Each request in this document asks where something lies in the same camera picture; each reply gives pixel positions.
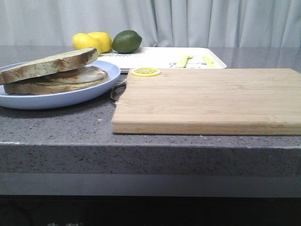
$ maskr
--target lemon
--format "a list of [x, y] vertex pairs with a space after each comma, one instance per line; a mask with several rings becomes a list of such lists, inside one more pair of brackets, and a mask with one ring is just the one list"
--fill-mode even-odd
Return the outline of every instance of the lemon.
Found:
[[132, 53], [139, 48], [141, 42], [142, 37], [137, 32], [125, 30], [115, 36], [112, 48], [119, 53]]
[[159, 75], [161, 71], [153, 67], [141, 67], [132, 69], [131, 73], [136, 76], [151, 77]]
[[77, 33], [74, 35], [72, 38], [72, 43], [75, 49], [95, 47], [99, 56], [102, 53], [100, 42], [85, 33]]
[[109, 52], [112, 49], [112, 39], [111, 36], [106, 32], [91, 32], [87, 35], [90, 35], [92, 38], [95, 38], [100, 42], [100, 48], [103, 53]]

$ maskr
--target bread crust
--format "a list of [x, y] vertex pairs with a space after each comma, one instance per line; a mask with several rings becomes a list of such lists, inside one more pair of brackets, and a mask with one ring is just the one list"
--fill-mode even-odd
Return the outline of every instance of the bread crust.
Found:
[[83, 67], [98, 59], [96, 48], [84, 48], [12, 67], [0, 72], [0, 85]]
[[107, 73], [101, 80], [92, 81], [92, 82], [83, 82], [83, 83], [53, 82], [53, 81], [48, 81], [43, 77], [31, 78], [23, 81], [4, 84], [4, 91], [9, 94], [33, 94], [33, 95], [55, 94], [55, 93], [64, 93], [64, 92], [89, 88], [101, 84], [107, 80], [108, 80]]

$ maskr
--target bamboo cutting board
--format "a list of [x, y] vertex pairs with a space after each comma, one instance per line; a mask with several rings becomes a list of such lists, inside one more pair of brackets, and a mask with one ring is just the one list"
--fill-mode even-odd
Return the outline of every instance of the bamboo cutting board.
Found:
[[114, 133], [300, 135], [301, 74], [292, 69], [129, 72]]

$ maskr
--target curtain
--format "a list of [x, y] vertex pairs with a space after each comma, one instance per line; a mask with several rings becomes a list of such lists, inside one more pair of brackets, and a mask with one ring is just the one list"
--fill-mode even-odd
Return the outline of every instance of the curtain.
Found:
[[151, 47], [301, 47], [301, 0], [0, 0], [0, 45], [135, 30]]

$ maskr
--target yellow lemon slice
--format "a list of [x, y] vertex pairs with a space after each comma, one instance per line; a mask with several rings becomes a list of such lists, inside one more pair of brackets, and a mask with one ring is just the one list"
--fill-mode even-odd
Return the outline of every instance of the yellow lemon slice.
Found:
[[151, 76], [157, 76], [158, 74], [161, 73], [161, 71], [153, 67], [141, 67], [141, 68], [132, 69], [131, 73], [136, 76], [151, 77]]

